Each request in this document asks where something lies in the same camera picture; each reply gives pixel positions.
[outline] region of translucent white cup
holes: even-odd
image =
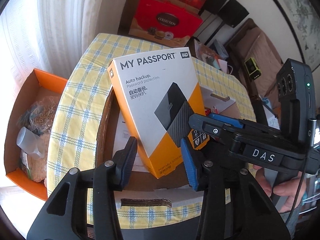
[[[17,145],[36,160],[44,157],[42,139],[25,127],[22,127],[18,134]]]

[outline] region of yellow plaid tablecloth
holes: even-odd
[[[100,33],[74,69],[53,122],[47,164],[48,195],[73,167],[81,171],[95,166],[96,138],[111,81],[107,67],[111,60],[127,54],[167,49],[148,41]],[[230,96],[243,119],[255,121],[252,105],[242,84],[231,75],[192,59],[200,84],[221,97]],[[150,228],[181,222],[200,215],[202,203],[179,208],[122,207],[121,228]],[[87,221],[93,224],[92,190],[88,191]]]

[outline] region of human hand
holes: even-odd
[[[267,194],[267,196],[270,197],[272,193],[272,187],[270,183],[267,181],[266,177],[264,176],[264,169],[262,169],[260,166],[257,166],[257,165],[253,165],[253,168],[257,170],[257,173],[256,173],[257,182],[260,184],[260,186],[262,187],[264,192]],[[302,175],[302,172],[299,172],[296,178],[280,183],[279,185],[273,188],[274,194],[278,196],[288,196],[286,202],[280,209],[279,213],[285,213],[291,210],[293,206],[294,197],[298,190],[298,185],[299,185],[301,175]],[[295,208],[299,206],[302,196],[306,191],[306,187],[307,187],[306,181],[303,180]]]

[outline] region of brown oval label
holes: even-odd
[[[156,18],[164,26],[174,27],[179,24],[179,19],[170,13],[159,13]]]

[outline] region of curtain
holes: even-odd
[[[10,0],[0,15],[0,159],[13,103],[34,68],[69,78],[100,32],[116,34],[126,0]],[[0,187],[8,184],[2,179]]]

